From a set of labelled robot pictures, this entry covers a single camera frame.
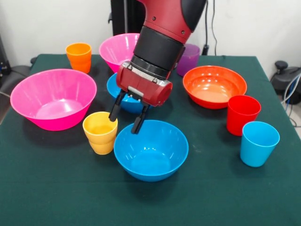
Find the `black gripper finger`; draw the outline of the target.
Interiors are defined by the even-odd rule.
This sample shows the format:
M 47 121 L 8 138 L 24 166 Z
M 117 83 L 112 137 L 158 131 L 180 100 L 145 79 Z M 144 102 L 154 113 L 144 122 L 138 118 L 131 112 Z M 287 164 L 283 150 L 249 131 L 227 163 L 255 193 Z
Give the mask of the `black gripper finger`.
M 134 125 L 131 129 L 132 134 L 138 134 L 140 131 L 141 126 L 143 125 L 143 122 L 147 116 L 147 113 L 149 111 L 150 105 L 149 104 L 144 104 L 142 112 L 140 113 L 139 116 L 136 117 L 134 121 Z
M 121 108 L 121 102 L 124 98 L 124 96 L 126 95 L 126 92 L 124 90 L 120 90 L 120 93 L 118 94 L 116 100 L 115 100 L 115 103 L 113 105 L 113 108 L 109 114 L 109 119 L 111 122 L 114 122 L 116 119 L 117 119 L 117 115 L 120 111 L 120 108 Z

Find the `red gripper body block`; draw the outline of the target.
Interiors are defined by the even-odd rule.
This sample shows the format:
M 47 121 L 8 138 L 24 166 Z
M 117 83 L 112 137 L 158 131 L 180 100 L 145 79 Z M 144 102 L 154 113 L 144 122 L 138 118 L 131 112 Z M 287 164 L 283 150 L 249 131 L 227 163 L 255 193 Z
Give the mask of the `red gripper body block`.
M 151 106 L 161 106 L 169 98 L 173 84 L 149 75 L 125 61 L 117 72 L 117 85 L 135 99 Z

